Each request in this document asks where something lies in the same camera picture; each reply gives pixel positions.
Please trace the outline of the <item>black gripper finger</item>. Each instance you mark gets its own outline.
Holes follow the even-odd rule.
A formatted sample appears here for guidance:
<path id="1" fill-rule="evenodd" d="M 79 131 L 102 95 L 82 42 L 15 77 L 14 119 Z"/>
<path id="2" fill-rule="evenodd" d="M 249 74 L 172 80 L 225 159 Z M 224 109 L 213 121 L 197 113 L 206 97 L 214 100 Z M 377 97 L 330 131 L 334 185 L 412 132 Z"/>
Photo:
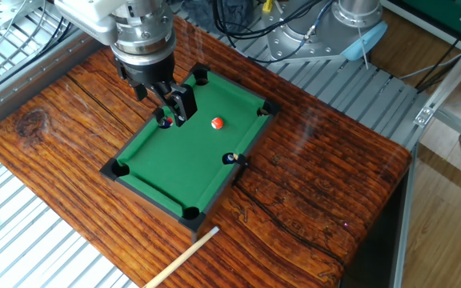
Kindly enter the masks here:
<path id="1" fill-rule="evenodd" d="M 198 110 L 194 91 L 190 85 L 156 82 L 151 85 L 151 90 L 173 114 L 173 120 L 177 127 L 182 126 Z"/>
<path id="2" fill-rule="evenodd" d="M 144 98 L 147 97 L 148 95 L 147 88 L 143 83 L 136 82 L 130 79 L 128 79 L 127 81 L 129 83 L 129 86 L 133 88 L 138 102 L 141 102 Z"/>

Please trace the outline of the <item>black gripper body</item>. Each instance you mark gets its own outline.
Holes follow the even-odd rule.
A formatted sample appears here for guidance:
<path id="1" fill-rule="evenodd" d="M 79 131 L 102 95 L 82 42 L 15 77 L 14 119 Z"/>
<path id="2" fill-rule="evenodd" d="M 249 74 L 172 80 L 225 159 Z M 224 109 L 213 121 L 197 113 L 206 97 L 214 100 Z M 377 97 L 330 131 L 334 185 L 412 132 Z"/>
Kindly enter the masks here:
<path id="1" fill-rule="evenodd" d="M 128 54 L 113 50 L 118 75 L 123 80 L 144 85 L 157 82 L 170 83 L 174 80 L 174 53 L 154 52 L 152 54 Z"/>

